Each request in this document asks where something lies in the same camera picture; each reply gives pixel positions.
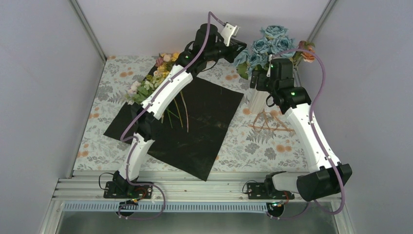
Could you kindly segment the tan raffia ribbon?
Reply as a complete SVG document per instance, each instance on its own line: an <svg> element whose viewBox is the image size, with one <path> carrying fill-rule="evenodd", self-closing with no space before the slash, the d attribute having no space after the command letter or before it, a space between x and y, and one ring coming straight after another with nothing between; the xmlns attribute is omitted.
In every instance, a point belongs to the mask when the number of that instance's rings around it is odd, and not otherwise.
<svg viewBox="0 0 413 234"><path fill-rule="evenodd" d="M289 128L279 116L282 116L281 111L271 110L267 112L263 109L254 118L252 124L248 124L248 127L252 128L255 132L261 132L262 130L269 130L272 132L294 132L294 129Z"/></svg>

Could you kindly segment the blue rose stem bunch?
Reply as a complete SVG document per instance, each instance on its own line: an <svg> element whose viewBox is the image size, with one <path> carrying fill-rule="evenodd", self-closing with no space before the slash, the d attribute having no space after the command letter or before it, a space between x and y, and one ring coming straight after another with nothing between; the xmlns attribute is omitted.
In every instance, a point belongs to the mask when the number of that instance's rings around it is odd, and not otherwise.
<svg viewBox="0 0 413 234"><path fill-rule="evenodd" d="M243 79L250 78L254 71L267 70L271 55L296 47L295 39L289 37L288 29L284 26L270 25L261 28L260 33L262 37L253 41L234 59L237 73Z"/></svg>

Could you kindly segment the pink orange rose stem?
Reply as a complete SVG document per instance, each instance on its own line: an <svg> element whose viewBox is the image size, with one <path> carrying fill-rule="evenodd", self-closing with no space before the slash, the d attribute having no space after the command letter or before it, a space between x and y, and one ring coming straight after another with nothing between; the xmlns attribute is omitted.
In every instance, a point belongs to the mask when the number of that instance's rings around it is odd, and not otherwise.
<svg viewBox="0 0 413 234"><path fill-rule="evenodd" d="M306 52L296 51L293 55L293 64L295 67L303 60L304 62L312 63L315 61L315 57L308 53L307 51L314 52L315 44L313 42L308 42L301 40L298 44L298 49L304 49Z"/></svg>

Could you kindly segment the black wrapping paper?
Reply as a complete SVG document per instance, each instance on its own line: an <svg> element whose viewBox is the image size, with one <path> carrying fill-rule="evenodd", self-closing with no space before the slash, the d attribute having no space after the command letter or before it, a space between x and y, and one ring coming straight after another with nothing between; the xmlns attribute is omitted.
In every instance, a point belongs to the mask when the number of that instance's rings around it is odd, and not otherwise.
<svg viewBox="0 0 413 234"><path fill-rule="evenodd" d="M201 78L182 93L147 154L206 181L244 95Z"/></svg>

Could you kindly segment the colourful artificial flower bouquet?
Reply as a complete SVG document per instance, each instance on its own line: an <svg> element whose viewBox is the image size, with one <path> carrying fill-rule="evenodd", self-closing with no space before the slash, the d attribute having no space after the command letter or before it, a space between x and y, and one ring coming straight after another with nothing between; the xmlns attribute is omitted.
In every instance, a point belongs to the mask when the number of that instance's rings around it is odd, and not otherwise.
<svg viewBox="0 0 413 234"><path fill-rule="evenodd" d="M135 81L126 94L127 104L138 104L146 114L161 121L165 116L175 116L182 128L189 131L188 108L182 89L193 77L178 64L179 53L159 54L155 71L143 81Z"/></svg>

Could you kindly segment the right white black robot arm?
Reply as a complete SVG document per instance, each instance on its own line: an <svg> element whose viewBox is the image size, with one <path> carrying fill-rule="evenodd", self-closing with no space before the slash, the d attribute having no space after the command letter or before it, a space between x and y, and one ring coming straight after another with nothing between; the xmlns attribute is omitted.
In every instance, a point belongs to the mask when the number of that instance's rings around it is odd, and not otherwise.
<svg viewBox="0 0 413 234"><path fill-rule="evenodd" d="M268 98L292 125L309 170L308 173L268 174L263 183L265 195L279 199L290 192L299 194L305 201L313 201L342 192L352 168L341 163L327 143L311 110L306 89L294 85L293 63L287 58L273 58L267 71L254 71L252 75L251 87L268 92Z"/></svg>

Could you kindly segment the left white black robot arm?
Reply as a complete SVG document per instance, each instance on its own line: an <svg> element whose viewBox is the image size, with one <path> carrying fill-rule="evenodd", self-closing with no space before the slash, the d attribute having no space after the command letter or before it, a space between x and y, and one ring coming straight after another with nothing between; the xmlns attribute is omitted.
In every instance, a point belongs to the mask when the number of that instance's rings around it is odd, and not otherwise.
<svg viewBox="0 0 413 234"><path fill-rule="evenodd" d="M173 63L170 73L142 101L132 105L136 116L121 135L121 141L131 140L131 148L125 162L114 175L112 183L123 197L134 194L144 157L156 141L161 129L161 118L170 103L190 84L194 77L205 69L207 62L225 59L233 62L246 48L244 42L235 39L239 27L223 23L222 31L211 23L197 30L195 40L189 43Z"/></svg>

